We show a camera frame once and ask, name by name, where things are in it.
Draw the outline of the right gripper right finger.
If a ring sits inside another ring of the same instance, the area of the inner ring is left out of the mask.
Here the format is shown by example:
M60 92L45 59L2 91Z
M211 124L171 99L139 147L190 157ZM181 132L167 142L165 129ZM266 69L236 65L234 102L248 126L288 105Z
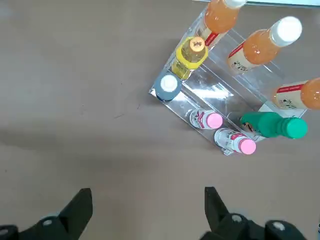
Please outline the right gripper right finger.
M204 210L210 231L202 240L306 240L295 225L269 220L264 226L239 213L229 212L215 187L204 188Z

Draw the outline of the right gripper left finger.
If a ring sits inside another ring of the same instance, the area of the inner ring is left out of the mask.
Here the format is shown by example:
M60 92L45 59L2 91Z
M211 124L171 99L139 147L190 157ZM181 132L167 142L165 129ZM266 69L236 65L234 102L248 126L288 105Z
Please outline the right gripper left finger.
M56 215L39 220L33 226L19 231L13 224L0 226L2 240L78 240L93 215L93 197L90 188L82 188Z

